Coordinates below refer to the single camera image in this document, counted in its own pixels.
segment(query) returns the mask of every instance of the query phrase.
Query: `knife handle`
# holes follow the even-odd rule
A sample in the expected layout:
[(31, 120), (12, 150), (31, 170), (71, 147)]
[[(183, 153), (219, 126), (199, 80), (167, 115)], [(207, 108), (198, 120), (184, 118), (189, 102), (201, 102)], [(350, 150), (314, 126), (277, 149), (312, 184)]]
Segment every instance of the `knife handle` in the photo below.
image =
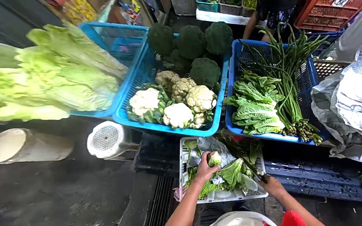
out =
[(261, 181), (263, 181), (265, 184), (268, 183), (268, 179), (265, 177), (265, 175), (261, 175)]

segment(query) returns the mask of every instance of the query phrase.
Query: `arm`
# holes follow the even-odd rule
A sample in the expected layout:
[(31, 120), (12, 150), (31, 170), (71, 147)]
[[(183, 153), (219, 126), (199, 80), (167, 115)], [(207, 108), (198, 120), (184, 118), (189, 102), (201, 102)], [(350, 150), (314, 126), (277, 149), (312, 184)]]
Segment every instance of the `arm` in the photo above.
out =
[(259, 182), (260, 185), (274, 198), (277, 198), (287, 210), (299, 213), (307, 226), (324, 226), (317, 218), (308, 212), (295, 198), (293, 198), (274, 177), (266, 175), (268, 183)]
[(205, 183), (212, 177), (212, 174), (220, 169), (220, 165), (209, 167), (206, 157), (210, 152), (202, 153), (202, 160), (199, 163), (198, 171), (187, 193), (182, 198), (174, 213), (168, 219), (166, 226), (192, 226), (196, 202)]
[(249, 39), (251, 36), (251, 33), (254, 31), (256, 23), (258, 22), (258, 12), (255, 10), (255, 12), (252, 14), (252, 16), (249, 18), (247, 25), (245, 26), (243, 39)]

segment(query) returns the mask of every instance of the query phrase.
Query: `white plastic crate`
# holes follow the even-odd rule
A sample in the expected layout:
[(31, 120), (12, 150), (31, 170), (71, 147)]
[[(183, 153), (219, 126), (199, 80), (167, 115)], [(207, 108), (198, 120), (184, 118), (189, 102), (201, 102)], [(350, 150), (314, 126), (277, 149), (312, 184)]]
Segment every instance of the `white plastic crate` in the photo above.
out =
[[(188, 152), (190, 149), (185, 147), (185, 141), (197, 140), (199, 137), (183, 137), (180, 139), (180, 174), (179, 174), (179, 188), (180, 192), (182, 192), (182, 197), (184, 197), (187, 192), (187, 186), (185, 183), (188, 181), (188, 172), (187, 172), (187, 162), (188, 162)], [(259, 157), (256, 160), (257, 170), (261, 174), (265, 174), (265, 163), (262, 152), (259, 153)], [(258, 199), (265, 198), (269, 195), (268, 192), (264, 190), (261, 186), (258, 185), (258, 191), (248, 191), (244, 192), (241, 189), (234, 189), (232, 195), (227, 198), (218, 197), (219, 191), (212, 191), (206, 197), (198, 199), (197, 203), (209, 203), (209, 202), (228, 202), (228, 201), (236, 201), (242, 199)]]

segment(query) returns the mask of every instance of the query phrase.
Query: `person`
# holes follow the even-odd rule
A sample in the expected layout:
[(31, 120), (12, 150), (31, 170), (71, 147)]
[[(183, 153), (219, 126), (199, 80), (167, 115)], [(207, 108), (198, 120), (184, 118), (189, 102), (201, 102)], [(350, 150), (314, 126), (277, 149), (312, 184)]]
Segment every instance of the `person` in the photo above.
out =
[[(194, 180), (183, 199), (175, 209), (174, 213), (168, 219), (166, 226), (192, 226), (194, 221), (194, 214), (196, 203), (199, 194), (212, 174), (220, 169), (220, 166), (209, 167), (207, 163), (207, 155), (210, 152), (202, 153), (202, 161), (198, 165), (198, 171)], [(278, 199), (280, 203), (287, 209), (284, 214), (282, 226), (324, 226), (317, 218), (309, 213), (297, 200), (295, 200), (282, 186), (282, 184), (275, 179), (266, 175), (268, 183), (260, 182), (260, 185), (269, 193), (269, 195)], [(213, 219), (214, 213), (217, 212), (215, 208), (216, 203), (211, 203), (209, 208), (206, 205), (202, 209), (202, 213), (196, 223), (196, 226), (211, 225), (211, 226), (226, 226), (226, 225), (270, 225), (276, 226), (269, 218), (260, 213), (249, 212), (248, 208), (240, 207), (239, 210), (245, 209), (244, 212), (229, 212), (225, 213), (218, 219)]]
[(362, 45), (362, 11), (355, 21), (343, 32), (336, 45), (337, 59), (352, 62)]
[[(266, 18), (268, 19), (266, 29), (274, 35), (280, 22), (288, 22), (289, 17), (294, 12), (296, 4), (297, 0), (257, 0), (256, 10), (247, 22), (243, 39), (249, 39), (258, 20), (265, 21)], [(285, 29), (286, 26), (287, 24), (280, 26), (280, 30)], [(264, 35), (262, 40), (269, 42), (270, 38)]]

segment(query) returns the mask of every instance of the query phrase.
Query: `long bean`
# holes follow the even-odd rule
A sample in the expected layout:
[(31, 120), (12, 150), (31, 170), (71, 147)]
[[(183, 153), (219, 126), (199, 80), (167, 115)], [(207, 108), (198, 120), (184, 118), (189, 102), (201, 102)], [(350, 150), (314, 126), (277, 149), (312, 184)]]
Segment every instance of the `long bean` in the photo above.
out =
[(283, 135), (298, 136), (303, 141), (313, 140), (315, 145), (322, 142), (322, 138), (315, 132), (319, 131), (315, 126), (308, 123), (308, 119), (303, 119), (299, 105), (299, 80), (297, 76), (301, 71), (301, 66), (306, 63), (306, 59), (312, 54), (321, 44), (327, 43), (325, 38), (320, 35), (314, 40), (308, 42), (308, 37), (305, 32), (300, 34), (296, 39), (292, 27), (288, 25), (291, 34), (288, 37), (289, 45), (285, 48), (282, 44), (280, 35), (279, 23), (277, 28), (278, 41), (265, 28), (259, 27), (260, 33), (267, 34), (270, 38), (269, 54), (264, 55), (255, 47), (251, 47), (246, 43), (240, 42), (248, 50), (252, 61), (245, 63), (245, 66), (253, 70), (259, 71), (263, 76), (281, 79), (281, 83), (276, 85), (276, 90), (279, 94), (285, 96), (284, 100), (280, 101), (276, 106), (277, 115), (284, 123), (285, 128), (281, 131)]

